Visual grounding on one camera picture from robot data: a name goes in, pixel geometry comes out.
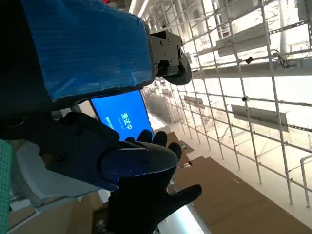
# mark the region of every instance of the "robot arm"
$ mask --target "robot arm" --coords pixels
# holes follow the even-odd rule
[[[167,148],[119,141],[117,132],[85,114],[54,121],[50,113],[141,89],[157,76],[190,82],[179,36],[150,35],[142,19],[96,0],[4,2],[0,139],[35,143],[47,169],[110,191],[119,177],[177,164]]]

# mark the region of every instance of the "metal shelving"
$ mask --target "metal shelving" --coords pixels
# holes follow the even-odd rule
[[[277,19],[281,18],[281,16],[278,14],[278,8],[283,0],[258,0],[258,4],[256,6],[252,7],[248,11],[241,12],[235,17],[231,17],[231,6],[234,3],[239,5],[239,2],[242,0],[232,0],[230,1],[230,3],[228,0],[224,0],[224,5],[221,5],[217,8],[213,6],[207,9],[207,6],[209,6],[209,4],[210,6],[212,5],[212,1],[215,2],[215,0],[150,0],[145,12],[143,13],[142,18],[148,22],[151,33],[160,32],[163,30],[170,30],[173,33],[179,34],[184,42],[184,51],[186,53],[189,52],[189,56],[192,61],[192,70],[199,70],[199,72],[193,73],[194,79],[192,80],[192,82],[185,86],[174,87],[163,79],[157,80],[156,82],[158,83],[162,82],[163,89],[171,92],[172,97],[165,96],[159,89],[157,89],[156,94],[163,96],[166,100],[168,100],[166,104],[168,105],[168,108],[171,109],[171,113],[177,111],[184,134],[190,134],[190,137],[192,138],[193,136],[191,130],[195,131],[199,143],[201,143],[199,135],[205,137],[209,146],[207,150],[210,150],[210,141],[217,142],[222,158],[224,158],[222,150],[223,147],[233,150],[239,170],[240,156],[253,161],[257,168],[258,180],[260,184],[262,184],[260,170],[261,167],[264,167],[285,178],[290,204],[293,203],[291,184],[293,183],[305,188],[307,206],[310,207],[310,200],[307,191],[312,192],[312,189],[309,188],[309,185],[307,184],[307,177],[310,176],[312,178],[312,174],[308,172],[306,173],[304,171],[304,165],[307,165],[310,161],[302,163],[301,166],[301,168],[303,168],[302,171],[304,172],[304,174],[302,175],[304,184],[298,182],[295,179],[292,179],[290,177],[290,172],[292,172],[296,168],[299,168],[300,166],[298,165],[300,165],[300,162],[299,160],[295,161],[295,159],[292,159],[292,161],[295,161],[295,166],[289,166],[289,160],[292,156],[287,154],[286,147],[291,147],[302,152],[302,158],[309,158],[309,154],[312,154],[312,148],[306,146],[305,140],[310,137],[308,133],[311,131],[312,123],[307,123],[307,125],[310,124],[310,126],[302,126],[296,123],[288,124],[287,126],[290,128],[290,130],[288,133],[285,133],[285,131],[283,130],[283,122],[281,120],[280,110],[281,108],[283,109],[284,106],[291,106],[295,108],[311,108],[312,100],[307,100],[304,102],[280,100],[278,95],[281,91],[279,90],[277,80],[279,80],[280,76],[278,71],[291,73],[293,72],[291,68],[292,64],[311,61],[311,18],[303,20],[292,19],[297,18],[297,16],[295,16],[294,14],[292,15],[290,10],[290,13],[288,13],[289,17],[286,20],[287,24],[272,29],[273,26],[276,27],[278,25],[278,22],[276,22]],[[275,16],[273,22],[271,22],[272,19],[267,16],[268,6],[270,6],[271,9],[277,12],[277,15]],[[153,15],[153,13],[156,11],[159,16],[158,19],[155,19],[155,15]],[[196,15],[199,17],[196,18],[194,16],[194,11],[196,11]],[[217,22],[216,18],[220,17],[221,11],[226,12],[226,18],[228,20],[224,22]],[[261,48],[255,48],[253,50],[239,52],[237,48],[236,34],[240,31],[240,29],[239,26],[235,24],[235,21],[245,16],[254,16],[255,22],[262,22],[265,28],[265,46],[262,46]],[[224,57],[219,55],[218,50],[220,48],[215,47],[216,41],[221,39],[219,29],[222,29],[223,27],[226,27],[228,29],[227,37],[231,39],[230,46],[232,46],[233,50],[233,53],[231,55]],[[292,44],[290,44],[290,42],[287,44],[286,41],[283,41],[281,39],[281,43],[285,43],[290,47],[290,49],[288,48],[287,51],[281,51],[281,53],[276,52],[278,51],[277,49],[279,48],[279,46],[281,46],[279,44],[278,47],[276,47],[277,36],[280,35],[282,32],[288,33],[291,30],[296,30],[296,32],[302,33],[303,40],[298,41],[298,43],[301,44],[299,44],[298,46],[294,43],[293,46]],[[206,56],[207,58],[209,57],[212,61],[207,62],[207,59],[205,61],[205,58],[203,56]],[[250,84],[250,82],[246,84],[246,76],[244,74],[244,70],[242,69],[243,66],[244,68],[247,66],[242,64],[245,61],[245,59],[242,58],[246,56],[252,57],[255,65],[258,64],[258,61],[263,62],[263,64],[266,65],[265,67],[267,68],[267,70],[265,74],[267,76],[265,77],[269,77],[271,80],[270,89],[272,89],[273,91],[272,98],[267,98],[265,97],[265,95],[263,95],[262,97],[253,97],[253,95],[250,95],[250,93],[246,90],[246,87],[248,88],[250,85],[252,85]],[[281,59],[283,62],[290,64],[290,66],[287,68],[276,68],[275,60],[279,61],[282,64]],[[237,78],[235,88],[241,90],[240,95],[229,95],[226,93],[224,87],[226,87],[226,90],[228,89],[228,79],[224,78],[225,70],[230,70],[233,73],[233,77]],[[210,72],[213,72],[212,74],[215,74],[215,76],[208,76],[207,74]],[[263,77],[261,75],[261,71],[259,73],[258,71],[254,72],[255,75],[252,77],[255,77],[255,79]],[[310,72],[307,72],[305,74],[304,71],[302,71],[302,73],[303,75],[312,74]],[[212,80],[217,81],[218,87],[215,86],[216,82],[214,83],[214,87],[220,90],[219,93],[217,93],[215,90],[211,90],[211,87],[208,85]],[[194,106],[191,106],[191,104],[186,104],[186,101],[183,98],[184,94],[186,96],[190,95],[191,97],[195,98],[197,104]],[[201,101],[204,102],[203,104],[201,104],[203,106],[203,109],[199,107],[200,99],[202,99]],[[245,122],[243,122],[242,120],[236,120],[233,117],[233,111],[229,109],[230,104],[237,101],[241,101],[241,105],[245,107],[247,115],[247,120]],[[255,105],[254,103],[256,102],[262,103],[263,106],[265,106],[265,104],[274,105],[277,123],[277,130],[275,130],[274,136],[271,136],[270,134],[264,134],[264,130],[268,130],[269,132],[270,130],[267,127],[256,125],[251,121],[249,109],[250,106]],[[208,126],[205,123],[206,120],[211,120],[213,125]],[[230,139],[231,141],[231,146],[228,144],[228,142],[225,143],[224,141],[222,141],[221,137],[219,137],[222,136],[222,133],[220,131],[224,128],[224,126],[227,126],[226,129],[230,131],[230,137],[228,139]],[[249,134],[249,136],[246,135],[245,140],[236,142],[234,129],[239,129],[240,131]],[[259,138],[268,139],[272,142],[277,142],[280,145],[278,147],[274,146],[265,150],[265,152],[259,153],[255,142],[258,141]],[[251,142],[252,155],[246,155],[237,149],[237,147],[245,146],[246,142]],[[278,171],[263,162],[264,159],[262,158],[262,156],[264,154],[270,154],[273,150],[276,149],[281,149],[281,157],[283,159],[282,164],[284,171]]]

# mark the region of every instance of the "wire grid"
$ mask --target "wire grid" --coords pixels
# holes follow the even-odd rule
[[[312,104],[310,103],[304,103],[304,102],[292,102],[292,101],[282,101],[278,99],[277,96],[277,90],[276,90],[276,81],[275,81],[275,71],[273,68],[273,59],[276,57],[276,54],[272,54],[273,50],[276,50],[275,47],[271,45],[271,38],[276,34],[281,34],[283,32],[286,32],[287,30],[292,30],[295,28],[299,28],[302,26],[306,26],[307,28],[307,35],[308,40],[306,41],[305,47],[301,47],[298,50],[291,50],[290,52],[283,51],[279,53],[279,56],[288,58],[289,56],[295,56],[298,55],[302,58],[306,58],[310,55],[312,51],[312,32],[311,32],[311,19],[305,19],[301,21],[297,21],[294,23],[288,23],[286,26],[283,25],[283,27],[277,27],[274,29],[270,29],[269,25],[274,25],[274,21],[276,21],[276,18],[274,16],[268,16],[268,8],[276,8],[278,6],[279,1],[278,0],[259,0],[258,4],[255,5],[253,8],[251,8],[249,11],[244,12],[243,14],[240,14],[238,16],[232,16],[231,15],[231,6],[232,4],[235,4],[242,0],[232,0],[230,3],[228,3],[228,0],[224,0],[224,5],[220,5],[217,9],[215,5],[212,4],[212,8],[207,9],[207,2],[211,2],[209,0],[150,0],[144,14],[143,19],[148,22],[150,26],[151,33],[159,32],[163,30],[169,30],[172,33],[175,33],[179,36],[181,36],[183,43],[184,43],[184,51],[186,52],[186,47],[192,47],[191,51],[192,53],[189,53],[190,59],[192,60],[192,70],[203,70],[203,69],[215,69],[216,72],[216,80],[218,80],[219,83],[219,89],[221,91],[221,94],[215,94],[210,93],[213,92],[213,90],[210,90],[207,81],[212,80],[211,78],[207,79],[205,77],[198,78],[199,80],[196,80],[196,84],[194,82],[194,79],[191,82],[191,86],[193,87],[193,90],[190,90],[189,87],[186,88],[186,86],[182,87],[174,87],[171,84],[166,82],[166,89],[167,91],[172,92],[172,97],[165,97],[164,94],[161,92],[158,92],[159,95],[163,95],[164,98],[167,98],[169,102],[167,102],[168,108],[173,111],[173,109],[176,109],[178,114],[181,116],[181,112],[183,113],[181,116],[181,126],[183,128],[184,133],[185,128],[188,129],[189,134],[192,138],[191,129],[196,132],[198,142],[200,143],[200,137],[199,135],[203,135],[207,139],[207,143],[210,144],[209,140],[215,141],[218,143],[222,158],[224,158],[222,147],[226,147],[228,149],[231,149],[235,153],[236,161],[238,169],[240,170],[240,162],[239,162],[239,155],[243,156],[251,161],[253,161],[256,164],[257,173],[258,173],[258,179],[259,183],[262,183],[261,179],[261,171],[260,167],[264,167],[286,179],[286,183],[288,186],[288,194],[289,194],[289,201],[290,204],[293,203],[292,198],[292,189],[291,184],[294,183],[296,185],[299,185],[301,187],[304,187],[307,191],[312,192],[310,188],[307,188],[307,186],[302,185],[301,183],[293,180],[290,178],[289,172],[293,169],[288,168],[288,162],[287,162],[287,151],[286,146],[291,147],[292,149],[297,149],[309,154],[312,154],[312,149],[307,149],[306,147],[302,147],[300,145],[296,145],[293,143],[290,143],[286,140],[284,140],[284,134],[283,134],[283,123],[281,120],[281,114],[280,114],[280,105],[281,104],[287,104],[287,105],[293,105],[293,106],[301,106],[301,107],[312,107]],[[193,11],[193,16],[190,16],[190,9]],[[223,11],[226,13],[227,20],[224,20],[223,22],[220,22],[220,12]],[[234,21],[239,20],[240,18],[248,15],[251,12],[259,11],[259,19],[258,22],[264,23],[265,27],[265,37],[266,37],[266,43],[264,47],[264,51],[260,51],[258,53],[260,56],[254,56],[254,61],[262,61],[262,62],[268,62],[269,63],[269,69],[270,69],[270,78],[271,78],[271,88],[273,90],[273,96],[272,98],[255,98],[255,97],[248,97],[245,91],[245,83],[242,75],[241,65],[242,60],[241,57],[244,56],[241,52],[238,51],[237,44],[235,41],[235,31],[234,31]],[[231,56],[227,56],[227,61],[224,62],[220,60],[220,56],[218,56],[217,49],[214,49],[215,47],[215,41],[212,38],[212,34],[218,34],[219,38],[223,37],[230,37],[231,42],[233,44],[233,54]],[[208,64],[204,61],[202,61],[201,55],[209,55],[210,58],[213,59],[213,62],[211,64]],[[222,79],[222,74],[220,71],[220,67],[224,66],[235,66],[237,75],[236,77],[239,79],[241,84],[241,95],[233,96],[233,95],[227,95],[224,92],[223,85],[228,82],[224,79]],[[198,90],[198,83],[199,81],[202,82],[201,86],[204,87],[204,91]],[[182,97],[183,94],[185,95],[192,95],[197,100],[197,105],[199,106],[199,99],[198,96],[205,95],[208,100],[208,105],[204,105],[204,111],[201,110],[201,108],[192,108],[190,104],[187,103]],[[220,106],[216,107],[215,104],[212,103],[212,99],[220,97],[222,99],[223,108]],[[242,98],[245,98],[244,106],[247,113],[247,120],[246,127],[242,127],[239,124],[235,124],[233,118],[230,116],[233,114],[232,111],[228,109],[229,104],[227,103],[228,99],[239,99],[242,100]],[[251,121],[250,113],[249,113],[249,101],[257,101],[257,102],[263,102],[267,105],[274,104],[274,111],[276,112],[277,116],[277,123],[278,123],[278,135],[276,136],[269,136],[267,134],[263,134],[261,131],[255,131],[253,129],[254,124]],[[210,115],[207,115],[205,113],[206,110],[210,110]],[[218,116],[216,116],[216,113],[225,113],[225,118],[220,119]],[[203,126],[203,129],[201,129],[198,125],[195,123],[195,115],[200,116],[201,123],[200,125]],[[188,117],[191,118],[194,125],[192,126],[188,120]],[[211,129],[206,129],[204,124],[204,119],[209,119],[213,121],[213,127],[215,130],[215,137],[210,135]],[[227,126],[224,134],[220,134],[220,126],[219,124],[222,123],[223,126]],[[311,131],[309,128],[302,128],[298,126],[291,126],[296,129],[300,130],[306,130]],[[225,142],[222,142],[222,138],[224,135],[228,135],[227,130],[229,130],[230,139],[232,141],[232,145],[229,145]],[[234,134],[238,134],[237,130],[240,130],[244,133],[250,134],[250,140],[245,140],[243,142],[236,142],[236,137]],[[278,146],[274,146],[270,150],[264,151],[264,152],[258,152],[256,149],[256,143],[255,143],[255,137],[263,137],[265,139],[269,139],[270,141],[277,142],[279,144]],[[237,150],[237,147],[239,145],[243,145],[246,142],[251,141],[252,147],[253,147],[253,156],[249,156],[244,154],[243,152],[240,152]],[[275,149],[281,149],[282,156],[283,156],[283,166],[284,166],[284,172],[281,173],[274,168],[270,166],[266,166],[265,164],[261,163],[259,161],[260,156],[263,156],[267,154],[268,152],[275,150]]]
[[[0,233],[7,232],[10,185],[11,185],[12,147],[7,142],[0,140]]]

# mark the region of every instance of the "white surface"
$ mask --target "white surface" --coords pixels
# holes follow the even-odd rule
[[[204,234],[187,206],[162,221],[158,228],[161,234]]]
[[[38,152],[37,145],[26,142],[16,152],[12,169],[13,180],[18,189],[28,196],[35,206],[39,206],[46,199],[70,200],[99,189],[94,185],[47,170]]]

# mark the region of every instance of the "metal rack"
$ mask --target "metal rack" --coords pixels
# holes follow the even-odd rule
[[[180,123],[181,127],[183,129],[184,134],[190,134],[190,137],[192,138],[191,130],[196,132],[198,142],[200,142],[199,135],[202,135],[206,138],[208,143],[208,149],[210,150],[210,140],[215,141],[219,145],[219,149],[222,155],[222,158],[224,158],[222,148],[226,147],[228,149],[231,149],[235,153],[237,167],[240,170],[240,161],[239,156],[243,156],[251,161],[253,161],[257,168],[257,174],[258,174],[258,180],[259,183],[262,184],[261,179],[261,167],[264,167],[275,174],[283,177],[286,179],[287,188],[288,188],[288,196],[290,204],[293,203],[293,196],[292,196],[292,188],[291,184],[296,184],[301,186],[302,188],[305,188],[305,194],[307,198],[307,206],[310,207],[310,201],[309,201],[309,194],[308,191],[312,192],[312,189],[308,187],[307,185],[307,177],[306,172],[304,171],[304,165],[309,163],[310,161],[307,161],[305,163],[300,163],[301,161],[298,160],[297,164],[301,165],[303,173],[303,181],[304,184],[301,182],[298,182],[290,177],[290,172],[293,171],[296,168],[299,168],[300,166],[295,166],[292,169],[289,170],[289,155],[287,155],[286,147],[291,147],[297,150],[300,150],[301,152],[305,152],[307,154],[312,153],[311,148],[303,147],[300,144],[297,144],[295,140],[285,140],[285,132],[283,131],[283,122],[281,120],[281,105],[291,105],[298,108],[311,108],[312,103],[307,102],[296,102],[296,101],[283,101],[280,100],[278,97],[278,90],[276,85],[276,77],[278,76],[278,73],[276,72],[276,67],[274,65],[274,60],[276,58],[285,58],[285,61],[289,63],[296,63],[298,61],[305,62],[309,61],[310,59],[310,53],[312,52],[312,30],[311,30],[311,12],[307,11],[307,19],[303,20],[297,20],[297,22],[289,23],[286,26],[282,26],[279,28],[275,28],[270,30],[269,27],[265,26],[265,46],[262,47],[262,50],[260,53],[254,53],[250,52],[253,57],[254,61],[263,61],[264,64],[266,64],[268,70],[267,74],[269,74],[269,77],[271,79],[271,89],[273,90],[273,96],[272,99],[270,98],[256,98],[256,97],[249,97],[248,93],[246,92],[246,83],[244,80],[244,77],[246,75],[243,73],[244,70],[242,68],[246,67],[246,65],[243,65],[243,62],[245,61],[242,59],[242,53],[238,51],[237,49],[237,43],[236,43],[236,32],[234,31],[234,21],[238,20],[252,12],[258,11],[259,17],[262,19],[262,23],[266,25],[266,22],[268,22],[268,18],[266,16],[266,7],[270,4],[275,4],[275,6],[278,6],[280,4],[280,1],[282,0],[258,0],[258,4],[248,11],[245,11],[236,17],[231,17],[231,6],[230,4],[239,3],[242,0],[224,0],[225,4],[220,5],[218,8],[212,7],[212,11],[207,10],[205,6],[207,4],[212,4],[211,0],[194,0],[194,1],[187,1],[187,0],[150,0],[149,4],[143,13],[142,18],[149,23],[150,30],[152,33],[154,32],[160,32],[163,30],[169,30],[173,33],[179,34],[181,38],[183,39],[184,44],[184,50],[185,52],[188,52],[188,50],[193,50],[195,52],[189,53],[190,58],[193,62],[191,64],[193,73],[193,80],[189,85],[186,86],[177,86],[173,87],[171,84],[167,83],[163,79],[157,80],[156,82],[162,82],[163,88],[167,91],[170,91],[172,93],[172,97],[165,96],[162,94],[159,90],[157,91],[157,94],[160,96],[163,96],[165,99],[168,100],[167,105],[168,108],[173,110],[176,110],[177,113],[180,116]],[[196,10],[200,11],[200,17],[192,18],[190,16],[189,9],[196,8]],[[222,23],[218,23],[217,20],[215,20],[218,15],[220,14],[220,11],[226,12],[228,20]],[[154,14],[157,11],[158,19],[155,18]],[[200,33],[199,35],[196,35],[194,33],[194,29],[198,25],[204,25],[204,31]],[[231,38],[232,47],[233,47],[233,54],[230,55],[230,58],[227,59],[225,62],[222,62],[220,60],[220,56],[218,55],[218,49],[215,48],[215,37],[212,36],[213,33],[221,29],[222,27],[227,26],[229,29],[229,35],[228,37]],[[275,34],[286,32],[287,30],[292,30],[298,27],[306,27],[307,31],[307,41],[306,44],[303,45],[299,50],[290,50],[290,51],[284,51],[282,53],[272,53],[273,50],[276,50],[275,48],[272,48],[272,39],[271,37]],[[206,50],[203,50],[203,52],[199,53],[198,43],[196,42],[198,39],[201,39],[203,37],[207,37],[208,42],[205,44]],[[205,65],[201,59],[200,56],[202,55],[209,55],[213,58],[213,64]],[[228,95],[224,92],[224,84],[227,82],[226,76],[224,76],[224,66],[232,67],[235,71],[234,77],[237,78],[237,82],[240,83],[240,89],[241,89],[241,95]],[[206,76],[208,72],[213,71],[216,76]],[[217,94],[214,92],[214,90],[210,90],[207,83],[209,83],[211,80],[217,80],[220,94]],[[201,98],[206,98],[206,104],[201,104],[204,109],[201,109],[200,107],[194,107],[190,104],[185,104],[185,100],[183,99],[183,94],[191,95],[195,98],[197,101],[197,106],[200,106],[199,100]],[[213,98],[221,98],[222,105],[215,105],[212,103]],[[234,124],[234,118],[233,118],[233,112],[229,110],[229,105],[231,101],[233,100],[241,100],[242,105],[245,107],[246,114],[247,114],[247,120],[245,121],[246,126],[243,127],[241,125],[242,122],[239,122],[239,124]],[[270,136],[268,134],[264,134],[261,131],[257,131],[254,129],[254,123],[251,121],[250,113],[249,113],[249,106],[252,102],[261,102],[261,103],[267,103],[267,104],[274,104],[275,107],[275,113],[276,113],[276,120],[277,120],[277,133],[278,137],[276,136]],[[225,119],[220,119],[216,117],[216,113],[225,113]],[[212,128],[208,128],[205,123],[204,119],[210,119],[213,122],[213,129],[216,135],[216,138],[212,136]],[[230,139],[231,139],[231,146],[226,144],[221,140],[220,137],[220,126],[218,124],[222,124],[222,126],[227,126],[227,129],[230,131]],[[308,134],[308,132],[311,131],[309,127],[305,126],[297,126],[296,124],[289,124],[288,125],[292,129],[296,129],[296,131],[302,131],[302,134]],[[249,134],[249,138],[241,143],[236,143],[236,139],[234,136],[234,129],[239,129],[243,131],[244,133]],[[255,137],[261,137],[263,139],[268,139],[270,141],[278,142],[280,144],[281,148],[281,155],[283,158],[283,172],[279,172],[278,170],[275,170],[271,166],[268,166],[260,161],[260,156],[263,154],[266,154],[267,152],[274,150],[275,148],[269,149],[265,153],[260,153],[257,150],[256,147],[256,139]],[[244,153],[240,152],[237,147],[243,146],[245,142],[250,141],[252,143],[252,156],[245,155]]]

